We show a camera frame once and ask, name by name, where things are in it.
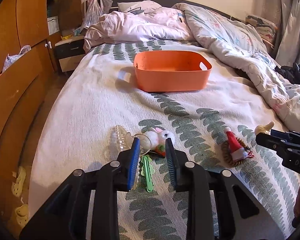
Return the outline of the brown wooden wardrobe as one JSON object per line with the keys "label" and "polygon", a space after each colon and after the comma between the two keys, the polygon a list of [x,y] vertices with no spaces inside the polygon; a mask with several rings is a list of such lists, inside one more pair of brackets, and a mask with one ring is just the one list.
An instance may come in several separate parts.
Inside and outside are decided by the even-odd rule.
{"label": "brown wooden wardrobe", "polygon": [[2,0],[0,176],[15,176],[24,141],[56,70],[46,0]]}

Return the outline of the orange plastic basket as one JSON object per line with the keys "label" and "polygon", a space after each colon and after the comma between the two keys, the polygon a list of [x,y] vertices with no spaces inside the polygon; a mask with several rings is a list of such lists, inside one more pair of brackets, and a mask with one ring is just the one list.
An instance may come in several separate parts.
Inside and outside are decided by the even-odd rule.
{"label": "orange plastic basket", "polygon": [[212,65],[194,51],[156,50],[136,54],[134,69],[145,92],[187,92],[206,87]]}

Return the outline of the green hair clip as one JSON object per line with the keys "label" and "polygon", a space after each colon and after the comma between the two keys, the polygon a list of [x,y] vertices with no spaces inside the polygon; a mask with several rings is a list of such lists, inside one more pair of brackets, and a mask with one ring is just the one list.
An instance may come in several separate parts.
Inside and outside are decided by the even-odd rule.
{"label": "green hair clip", "polygon": [[155,170],[151,165],[151,161],[152,159],[149,155],[143,155],[141,157],[142,167],[140,174],[145,178],[147,192],[152,192],[154,190],[152,175],[154,174]]}

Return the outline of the open wooden drawer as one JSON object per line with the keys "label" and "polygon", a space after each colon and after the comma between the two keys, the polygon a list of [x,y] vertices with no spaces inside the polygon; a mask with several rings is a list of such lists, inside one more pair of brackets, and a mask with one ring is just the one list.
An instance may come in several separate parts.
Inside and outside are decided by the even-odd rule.
{"label": "open wooden drawer", "polygon": [[54,72],[49,46],[43,41],[0,76],[0,136],[14,107],[34,80],[45,82]]}

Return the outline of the white plastic bag on drawer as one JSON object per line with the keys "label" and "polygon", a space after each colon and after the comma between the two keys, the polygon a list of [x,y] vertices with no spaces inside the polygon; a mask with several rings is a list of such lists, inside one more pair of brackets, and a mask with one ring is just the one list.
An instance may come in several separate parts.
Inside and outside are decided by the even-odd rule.
{"label": "white plastic bag on drawer", "polygon": [[23,55],[25,55],[30,50],[31,50],[31,46],[30,45],[25,45],[21,48],[21,50],[19,51],[18,54],[15,54],[15,55],[9,55],[8,54],[6,56],[4,66],[2,68],[2,73],[4,73],[12,64],[15,63],[15,61],[20,59]]}

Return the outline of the clear pearl hair claw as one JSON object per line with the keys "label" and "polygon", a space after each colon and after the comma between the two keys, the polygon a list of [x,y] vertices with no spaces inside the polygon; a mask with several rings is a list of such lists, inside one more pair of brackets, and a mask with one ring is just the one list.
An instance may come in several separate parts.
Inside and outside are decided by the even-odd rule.
{"label": "clear pearl hair claw", "polygon": [[142,176],[140,174],[141,172],[141,167],[142,167],[142,162],[141,162],[141,157],[143,155],[148,155],[150,149],[151,149],[151,141],[150,139],[144,135],[144,134],[135,134],[131,135],[129,132],[127,132],[122,126],[116,125],[114,129],[114,135],[115,135],[115,141],[117,145],[117,149],[120,152],[125,151],[125,150],[130,150],[134,138],[138,138],[140,141],[140,155],[139,155],[139,163],[137,165],[136,169],[136,176],[134,180],[134,185],[131,187],[132,189],[136,189],[137,184],[138,184],[138,179],[139,176]]}

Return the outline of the grey curtain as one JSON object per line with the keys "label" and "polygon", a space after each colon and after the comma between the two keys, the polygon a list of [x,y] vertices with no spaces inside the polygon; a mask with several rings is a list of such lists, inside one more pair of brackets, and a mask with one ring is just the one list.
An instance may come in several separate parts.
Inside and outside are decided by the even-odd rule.
{"label": "grey curtain", "polygon": [[253,0],[253,14],[276,26],[269,55],[280,65],[300,64],[300,0]]}

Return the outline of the white pillow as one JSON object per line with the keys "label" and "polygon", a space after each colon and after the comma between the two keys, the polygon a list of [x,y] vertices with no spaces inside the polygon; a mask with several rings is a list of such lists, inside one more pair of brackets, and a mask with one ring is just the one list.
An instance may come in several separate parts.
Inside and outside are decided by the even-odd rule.
{"label": "white pillow", "polygon": [[159,9],[162,5],[151,0],[144,0],[141,2],[121,2],[118,3],[118,7],[120,12],[143,11],[144,13],[149,13]]}

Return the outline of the fern patterned bed sheet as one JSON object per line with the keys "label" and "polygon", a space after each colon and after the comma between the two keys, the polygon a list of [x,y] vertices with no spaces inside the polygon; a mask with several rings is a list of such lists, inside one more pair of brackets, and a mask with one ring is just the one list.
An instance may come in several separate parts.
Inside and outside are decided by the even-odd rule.
{"label": "fern patterned bed sheet", "polygon": [[[212,64],[207,87],[162,94],[138,89],[133,60],[150,50],[202,54]],[[300,177],[256,143],[255,127],[270,121],[283,129],[254,85],[203,48],[172,41],[98,46],[82,59],[47,116],[32,165],[29,213],[34,215],[73,170],[93,171],[115,160],[118,139],[127,133],[169,131],[176,149],[206,170],[220,172],[226,167],[222,143],[229,127],[253,154],[232,172],[289,236]]]}

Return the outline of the black clothes pile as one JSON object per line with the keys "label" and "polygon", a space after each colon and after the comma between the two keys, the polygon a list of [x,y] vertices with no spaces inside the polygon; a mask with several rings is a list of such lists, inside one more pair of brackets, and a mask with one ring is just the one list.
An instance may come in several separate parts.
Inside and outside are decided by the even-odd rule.
{"label": "black clothes pile", "polygon": [[294,62],[292,67],[276,66],[275,71],[287,79],[290,83],[300,85],[300,64]]}

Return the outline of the cream duck hair clip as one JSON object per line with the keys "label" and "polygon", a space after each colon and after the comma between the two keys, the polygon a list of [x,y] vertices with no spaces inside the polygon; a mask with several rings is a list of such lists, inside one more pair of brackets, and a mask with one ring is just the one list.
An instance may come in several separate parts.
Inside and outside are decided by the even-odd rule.
{"label": "cream duck hair clip", "polygon": [[256,126],[254,133],[255,135],[258,135],[260,133],[264,133],[264,134],[270,134],[271,129],[274,127],[275,122],[271,121],[266,125],[258,125]]}

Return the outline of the dark wooden headboard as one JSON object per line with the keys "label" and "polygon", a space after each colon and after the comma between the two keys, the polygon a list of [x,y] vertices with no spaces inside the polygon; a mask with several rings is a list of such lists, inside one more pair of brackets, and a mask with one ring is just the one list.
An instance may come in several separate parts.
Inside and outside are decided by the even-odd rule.
{"label": "dark wooden headboard", "polygon": [[[145,1],[145,0],[112,0],[113,3],[112,3],[112,6],[110,8],[110,12],[112,11],[118,11],[119,10],[119,6],[118,6],[118,3],[121,3],[121,2],[125,2],[125,3],[130,3],[130,2],[141,2],[141,1]],[[214,11],[230,20],[233,20],[233,21],[240,21],[240,22],[245,22],[245,19],[241,20],[239,18],[236,18],[234,16],[231,16],[229,14],[226,14],[222,11],[219,11],[217,9],[214,9],[212,7],[208,7],[208,6],[205,6],[205,5],[202,5],[202,4],[199,4],[199,3],[195,3],[195,2],[191,2],[191,1],[187,1],[187,0],[151,0],[151,1],[154,1],[154,2],[157,2],[159,3],[160,5],[164,6],[164,7],[172,7],[173,5],[177,4],[177,3],[187,3],[187,4],[190,4],[190,5],[194,5],[194,6],[197,6],[197,7],[201,7],[201,8],[204,8],[204,9],[208,9],[208,10],[211,10],[211,11]]]}

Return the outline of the red santa hat clip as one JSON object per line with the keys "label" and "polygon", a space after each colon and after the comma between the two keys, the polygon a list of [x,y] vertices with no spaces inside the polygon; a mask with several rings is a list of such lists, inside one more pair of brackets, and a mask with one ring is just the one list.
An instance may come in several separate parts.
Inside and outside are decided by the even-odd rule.
{"label": "red santa hat clip", "polygon": [[230,149],[230,155],[233,161],[241,161],[245,160],[247,158],[253,158],[253,152],[251,149],[249,149],[247,146],[243,146],[235,134],[232,132],[230,127],[226,127],[224,129],[224,133],[226,134],[229,149]]}

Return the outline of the black and cream nightstand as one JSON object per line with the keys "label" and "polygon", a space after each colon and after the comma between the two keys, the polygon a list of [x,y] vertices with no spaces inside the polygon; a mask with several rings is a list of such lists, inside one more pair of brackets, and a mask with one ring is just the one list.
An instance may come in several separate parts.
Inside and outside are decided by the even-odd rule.
{"label": "black and cream nightstand", "polygon": [[55,55],[63,73],[73,71],[77,68],[85,56],[83,46],[83,35],[73,36],[55,44]]}

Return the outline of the pale floral duvet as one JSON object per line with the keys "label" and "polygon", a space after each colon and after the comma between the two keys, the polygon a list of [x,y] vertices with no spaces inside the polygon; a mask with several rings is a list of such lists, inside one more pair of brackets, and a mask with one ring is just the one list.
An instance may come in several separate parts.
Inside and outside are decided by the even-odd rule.
{"label": "pale floral duvet", "polygon": [[285,126],[300,132],[300,85],[275,72],[278,63],[252,26],[187,3],[177,3],[174,8],[185,14],[191,33],[203,48],[224,64],[245,72]]}

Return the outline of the clear plastic bag hanging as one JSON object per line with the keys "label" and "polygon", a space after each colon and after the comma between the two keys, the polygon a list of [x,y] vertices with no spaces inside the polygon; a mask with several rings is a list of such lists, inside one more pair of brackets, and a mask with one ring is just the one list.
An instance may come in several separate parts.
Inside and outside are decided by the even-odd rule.
{"label": "clear plastic bag hanging", "polygon": [[98,0],[91,0],[85,13],[81,29],[88,29],[91,25],[99,22],[102,15],[109,13],[112,4],[112,0],[101,0],[101,4],[98,3]]}

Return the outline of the cream croc sandal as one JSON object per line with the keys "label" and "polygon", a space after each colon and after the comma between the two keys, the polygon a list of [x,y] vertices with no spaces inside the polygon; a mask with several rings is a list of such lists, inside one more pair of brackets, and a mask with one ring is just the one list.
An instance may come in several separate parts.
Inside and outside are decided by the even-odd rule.
{"label": "cream croc sandal", "polygon": [[18,225],[24,228],[29,221],[29,206],[28,204],[23,204],[22,206],[15,208],[15,215]]}
{"label": "cream croc sandal", "polygon": [[20,197],[23,191],[23,184],[26,179],[26,170],[22,166],[19,166],[18,175],[15,182],[12,183],[12,194],[15,197]]}

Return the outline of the pink crumpled blanket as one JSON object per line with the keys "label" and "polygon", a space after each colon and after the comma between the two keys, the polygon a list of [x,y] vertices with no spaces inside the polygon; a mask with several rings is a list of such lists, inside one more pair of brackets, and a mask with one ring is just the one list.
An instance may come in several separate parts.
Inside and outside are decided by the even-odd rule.
{"label": "pink crumpled blanket", "polygon": [[194,41],[194,36],[184,13],[178,9],[160,7],[137,15],[113,11],[101,16],[97,23],[88,28],[83,49],[87,53],[103,43],[150,40]]}

